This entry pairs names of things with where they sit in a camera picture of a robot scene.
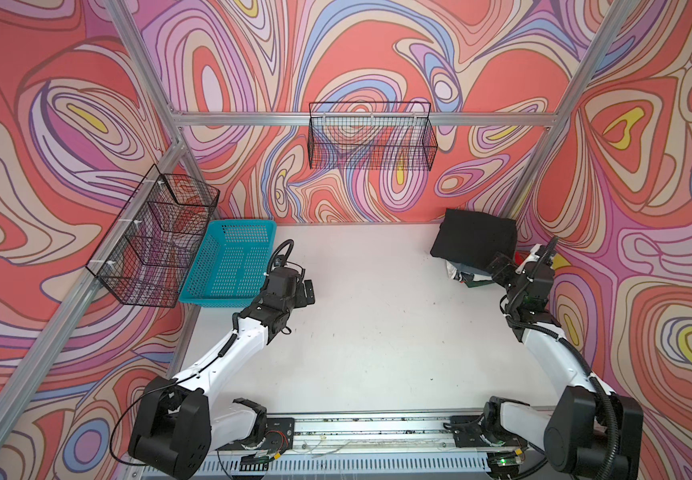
stack of clothing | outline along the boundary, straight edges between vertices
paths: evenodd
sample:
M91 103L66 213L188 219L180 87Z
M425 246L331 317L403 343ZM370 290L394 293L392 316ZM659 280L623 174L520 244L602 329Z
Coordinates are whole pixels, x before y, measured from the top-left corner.
M431 255L447 261L450 278L480 286L493 283L487 266L498 253L514 258L516 221L448 208Z

robotic arm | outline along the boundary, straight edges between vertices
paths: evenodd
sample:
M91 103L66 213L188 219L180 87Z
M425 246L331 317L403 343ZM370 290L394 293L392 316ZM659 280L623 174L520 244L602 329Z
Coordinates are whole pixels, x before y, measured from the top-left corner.
M279 255L284 247L287 251ZM286 333L294 308L314 303L305 269L286 266L293 247L286 240L269 260L266 281L252 304L232 316L232 331L172 379L157 377L140 397L128 453L178 480L190 478L208 452L239 440L256 446L266 434L266 408L237 398L220 408L218 394L255 353Z
M551 267L557 238L536 245L522 265L505 256L490 264L493 280L506 288L501 311L517 340L548 375L560 401L552 416L527 404L492 397L479 429L495 439L516 434L539 450L559 472L582 477L636 480L642 439L642 408L620 396L567 341L546 311L554 282ZM595 420L603 429L595 428Z

wire mesh basket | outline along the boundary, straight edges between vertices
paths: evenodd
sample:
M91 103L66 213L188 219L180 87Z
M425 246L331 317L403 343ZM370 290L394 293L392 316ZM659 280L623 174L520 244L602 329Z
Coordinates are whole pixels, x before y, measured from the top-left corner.
M88 269L124 305L174 307L219 194L187 175L159 174L101 268Z
M318 170L431 170L437 137L425 101L309 104L308 162Z

blue circle pattern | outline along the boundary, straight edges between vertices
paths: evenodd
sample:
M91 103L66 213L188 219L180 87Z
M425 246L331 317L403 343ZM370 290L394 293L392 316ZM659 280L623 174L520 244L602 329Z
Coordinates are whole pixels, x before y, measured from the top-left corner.
M87 432L96 432L101 436L101 443L98 447L98 452L92 459L85 463L76 457L76 443L82 435ZM63 464L74 473L84 473L92 470L103 460L106 454L106 448L109 446L109 425L105 420L96 418L89 422L83 423L77 430L71 434L69 441L66 442L66 447L63 449Z

black fabric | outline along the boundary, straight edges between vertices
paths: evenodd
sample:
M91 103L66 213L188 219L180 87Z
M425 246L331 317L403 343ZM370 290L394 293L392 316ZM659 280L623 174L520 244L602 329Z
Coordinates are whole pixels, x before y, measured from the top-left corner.
M496 253L514 258L515 249L514 220L448 208L431 255L485 270Z

